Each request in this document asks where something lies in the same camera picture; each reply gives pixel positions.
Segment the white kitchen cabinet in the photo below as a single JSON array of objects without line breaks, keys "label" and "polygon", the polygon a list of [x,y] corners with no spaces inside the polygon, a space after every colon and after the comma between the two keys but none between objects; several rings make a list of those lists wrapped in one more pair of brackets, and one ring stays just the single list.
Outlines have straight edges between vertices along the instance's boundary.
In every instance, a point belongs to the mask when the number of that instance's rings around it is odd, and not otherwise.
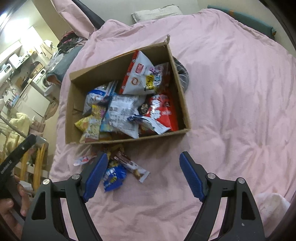
[{"label": "white kitchen cabinet", "polygon": [[14,109],[19,113],[25,113],[30,120],[41,122],[49,104],[50,101],[29,84],[16,100]]}]

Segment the light blue snack bag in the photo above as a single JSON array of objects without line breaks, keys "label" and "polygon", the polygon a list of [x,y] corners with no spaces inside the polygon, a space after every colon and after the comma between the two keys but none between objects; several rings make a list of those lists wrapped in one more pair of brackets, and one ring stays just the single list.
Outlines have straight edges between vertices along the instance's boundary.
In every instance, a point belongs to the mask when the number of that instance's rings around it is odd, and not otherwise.
[{"label": "light blue snack bag", "polygon": [[101,123],[101,132],[122,132],[131,138],[139,138],[139,125],[127,118],[138,115],[138,108],[145,102],[145,95],[114,95]]}]

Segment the yellow towel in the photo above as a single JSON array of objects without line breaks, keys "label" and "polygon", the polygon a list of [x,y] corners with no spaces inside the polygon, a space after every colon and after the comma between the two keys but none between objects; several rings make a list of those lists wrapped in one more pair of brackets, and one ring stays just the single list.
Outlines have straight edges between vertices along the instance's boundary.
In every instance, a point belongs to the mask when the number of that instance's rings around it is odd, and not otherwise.
[{"label": "yellow towel", "polygon": [[6,142],[6,154],[10,154],[15,145],[19,145],[28,136],[30,129],[30,118],[25,113],[16,113],[16,117],[12,118],[9,123],[13,126],[8,132],[8,140]]}]

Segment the yellow brown snack packet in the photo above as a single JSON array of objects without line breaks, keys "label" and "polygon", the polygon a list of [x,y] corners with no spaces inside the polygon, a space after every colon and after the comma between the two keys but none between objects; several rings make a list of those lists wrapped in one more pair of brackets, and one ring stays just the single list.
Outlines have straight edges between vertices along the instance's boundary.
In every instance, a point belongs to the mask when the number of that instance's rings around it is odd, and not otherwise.
[{"label": "yellow brown snack packet", "polygon": [[107,168],[113,168],[119,166],[118,158],[115,156],[119,151],[124,152],[124,147],[122,144],[108,145],[105,147],[104,151],[107,154],[108,165]]}]

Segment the white pillow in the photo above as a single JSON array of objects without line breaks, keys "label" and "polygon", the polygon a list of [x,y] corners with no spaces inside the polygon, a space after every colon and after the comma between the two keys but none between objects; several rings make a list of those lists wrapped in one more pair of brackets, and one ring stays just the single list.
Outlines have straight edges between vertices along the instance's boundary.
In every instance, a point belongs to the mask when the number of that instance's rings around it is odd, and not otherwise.
[{"label": "white pillow", "polygon": [[148,20],[158,20],[166,18],[168,16],[182,15],[180,8],[174,4],[168,5],[162,8],[152,9],[152,10],[142,10],[132,13],[132,18],[136,23],[148,21]]}]

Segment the brown cardboard box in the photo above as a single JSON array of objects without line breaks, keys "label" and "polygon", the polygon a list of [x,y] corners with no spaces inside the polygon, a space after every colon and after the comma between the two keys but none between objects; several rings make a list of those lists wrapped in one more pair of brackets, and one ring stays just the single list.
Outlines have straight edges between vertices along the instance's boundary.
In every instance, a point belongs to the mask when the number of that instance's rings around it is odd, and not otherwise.
[{"label": "brown cardboard box", "polygon": [[190,129],[184,91],[168,41],[72,72],[68,144],[114,144]]}]

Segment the pink white snack packet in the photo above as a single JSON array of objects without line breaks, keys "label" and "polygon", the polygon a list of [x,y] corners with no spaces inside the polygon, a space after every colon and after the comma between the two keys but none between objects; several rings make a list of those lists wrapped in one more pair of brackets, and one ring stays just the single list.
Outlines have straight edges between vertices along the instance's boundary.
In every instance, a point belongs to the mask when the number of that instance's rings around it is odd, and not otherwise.
[{"label": "pink white snack packet", "polygon": [[94,159],[95,157],[97,157],[97,154],[89,154],[89,155],[82,156],[74,162],[73,166],[84,165],[88,163],[90,160]]}]

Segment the white washing machine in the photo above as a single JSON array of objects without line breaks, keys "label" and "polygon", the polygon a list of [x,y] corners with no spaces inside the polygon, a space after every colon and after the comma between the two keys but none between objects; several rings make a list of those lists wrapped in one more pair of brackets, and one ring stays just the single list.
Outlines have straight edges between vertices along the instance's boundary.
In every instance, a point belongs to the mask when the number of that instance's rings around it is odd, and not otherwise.
[{"label": "white washing machine", "polygon": [[52,85],[50,82],[46,79],[46,70],[45,68],[42,68],[37,75],[32,79],[30,82],[30,85],[34,87],[38,92],[40,92],[42,95],[45,95],[45,92],[48,90],[48,88]]}]

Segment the teal bed bumper cushion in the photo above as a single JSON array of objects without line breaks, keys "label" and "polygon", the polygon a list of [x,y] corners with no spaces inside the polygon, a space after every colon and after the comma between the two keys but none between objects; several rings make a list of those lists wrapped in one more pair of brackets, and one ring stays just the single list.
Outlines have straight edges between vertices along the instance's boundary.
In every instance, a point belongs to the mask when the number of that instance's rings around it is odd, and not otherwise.
[{"label": "teal bed bumper cushion", "polygon": [[207,8],[220,10],[220,11],[230,15],[235,20],[243,23],[244,25],[259,31],[260,33],[266,35],[267,37],[269,37],[273,40],[275,39],[276,29],[273,26],[265,23],[264,21],[261,21],[261,20],[255,18],[251,15],[248,15],[248,14],[245,14],[245,13],[242,13],[239,11],[235,11],[233,9],[221,7],[221,6],[208,5]]}]

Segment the yellow snack bag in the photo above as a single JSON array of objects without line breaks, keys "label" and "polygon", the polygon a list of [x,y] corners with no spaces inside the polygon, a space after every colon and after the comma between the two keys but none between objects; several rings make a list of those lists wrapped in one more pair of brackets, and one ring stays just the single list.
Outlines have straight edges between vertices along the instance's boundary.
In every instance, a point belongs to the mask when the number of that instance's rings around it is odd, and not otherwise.
[{"label": "yellow snack bag", "polygon": [[98,115],[89,115],[75,122],[74,126],[83,133],[79,142],[87,143],[99,140],[101,122],[102,117]]}]

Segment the white red snack bag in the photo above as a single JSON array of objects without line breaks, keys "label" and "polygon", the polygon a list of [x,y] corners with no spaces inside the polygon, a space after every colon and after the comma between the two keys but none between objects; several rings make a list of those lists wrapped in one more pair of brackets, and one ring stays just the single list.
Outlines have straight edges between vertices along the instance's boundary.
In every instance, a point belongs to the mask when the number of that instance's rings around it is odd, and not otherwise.
[{"label": "white red snack bag", "polygon": [[142,51],[135,51],[119,94],[148,95],[161,92],[169,75],[169,63],[154,66]]}]

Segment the pink hanging sheet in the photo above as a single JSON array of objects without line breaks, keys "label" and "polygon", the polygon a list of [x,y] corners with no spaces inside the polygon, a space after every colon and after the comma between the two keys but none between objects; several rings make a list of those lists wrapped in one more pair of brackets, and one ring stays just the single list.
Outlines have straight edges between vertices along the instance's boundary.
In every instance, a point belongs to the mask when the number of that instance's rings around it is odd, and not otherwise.
[{"label": "pink hanging sheet", "polygon": [[89,39],[95,26],[83,11],[71,0],[52,0],[57,13],[67,22],[76,35]]}]

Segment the white blue snack packet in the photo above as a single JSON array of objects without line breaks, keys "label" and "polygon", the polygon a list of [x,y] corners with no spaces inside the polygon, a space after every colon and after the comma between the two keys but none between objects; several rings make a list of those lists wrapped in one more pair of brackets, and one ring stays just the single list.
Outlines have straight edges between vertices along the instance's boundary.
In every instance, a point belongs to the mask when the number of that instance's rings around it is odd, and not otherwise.
[{"label": "white blue snack packet", "polygon": [[154,131],[158,135],[162,135],[163,133],[171,129],[161,124],[159,121],[143,115],[133,114],[130,117],[128,117],[127,120],[136,121],[137,123],[141,124],[145,128],[148,128],[149,130]]}]

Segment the colourful small candy packet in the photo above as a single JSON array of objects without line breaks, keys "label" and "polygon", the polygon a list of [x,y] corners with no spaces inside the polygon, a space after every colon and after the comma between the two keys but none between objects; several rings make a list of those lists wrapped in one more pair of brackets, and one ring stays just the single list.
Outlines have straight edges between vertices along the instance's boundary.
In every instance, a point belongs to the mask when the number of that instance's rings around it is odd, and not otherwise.
[{"label": "colourful small candy packet", "polygon": [[95,142],[99,140],[100,126],[105,113],[105,106],[93,104],[91,114],[75,123],[75,125],[83,132],[80,138],[80,143]]}]

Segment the pile of clothes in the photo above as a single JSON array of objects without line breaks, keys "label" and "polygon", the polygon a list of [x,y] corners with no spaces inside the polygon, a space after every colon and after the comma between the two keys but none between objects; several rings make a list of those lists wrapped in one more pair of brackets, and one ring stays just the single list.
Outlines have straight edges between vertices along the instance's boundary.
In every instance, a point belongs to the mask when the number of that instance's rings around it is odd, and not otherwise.
[{"label": "pile of clothes", "polygon": [[57,45],[58,53],[68,53],[72,48],[76,47],[77,45],[84,45],[86,41],[86,38],[79,37],[73,31],[67,32]]}]

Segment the grey blue folded blanket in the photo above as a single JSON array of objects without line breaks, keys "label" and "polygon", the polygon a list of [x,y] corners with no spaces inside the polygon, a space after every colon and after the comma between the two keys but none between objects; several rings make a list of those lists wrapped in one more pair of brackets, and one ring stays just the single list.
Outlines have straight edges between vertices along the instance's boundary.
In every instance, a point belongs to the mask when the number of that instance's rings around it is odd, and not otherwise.
[{"label": "grey blue folded blanket", "polygon": [[46,80],[60,85],[69,66],[76,58],[83,45],[77,45],[65,53],[55,53],[46,67]]}]

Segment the blue white snack bag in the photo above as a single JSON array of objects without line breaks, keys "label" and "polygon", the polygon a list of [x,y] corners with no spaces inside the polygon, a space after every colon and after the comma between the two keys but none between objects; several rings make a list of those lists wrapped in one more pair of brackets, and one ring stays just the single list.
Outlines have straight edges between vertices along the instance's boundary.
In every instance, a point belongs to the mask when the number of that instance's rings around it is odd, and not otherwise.
[{"label": "blue white snack bag", "polygon": [[85,98],[83,115],[90,111],[93,104],[107,104],[114,96],[117,83],[118,81],[114,80],[89,91]]}]

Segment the dark blue snack packet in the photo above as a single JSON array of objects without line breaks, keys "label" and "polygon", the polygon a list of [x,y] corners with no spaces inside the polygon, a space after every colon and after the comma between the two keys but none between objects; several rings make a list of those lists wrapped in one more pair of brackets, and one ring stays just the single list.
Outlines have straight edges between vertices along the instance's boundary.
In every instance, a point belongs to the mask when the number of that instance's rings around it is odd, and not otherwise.
[{"label": "dark blue snack packet", "polygon": [[126,176],[126,168],[121,164],[108,166],[102,178],[104,191],[110,192],[120,188],[123,185]]}]

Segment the brown white snack bar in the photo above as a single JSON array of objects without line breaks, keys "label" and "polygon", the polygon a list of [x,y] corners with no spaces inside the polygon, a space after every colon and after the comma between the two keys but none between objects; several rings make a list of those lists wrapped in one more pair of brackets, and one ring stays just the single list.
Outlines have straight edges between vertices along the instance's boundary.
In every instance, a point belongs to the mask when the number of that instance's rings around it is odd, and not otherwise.
[{"label": "brown white snack bar", "polygon": [[149,171],[136,164],[121,151],[119,151],[115,157],[118,158],[119,163],[131,172],[140,183],[143,183],[150,174]]}]

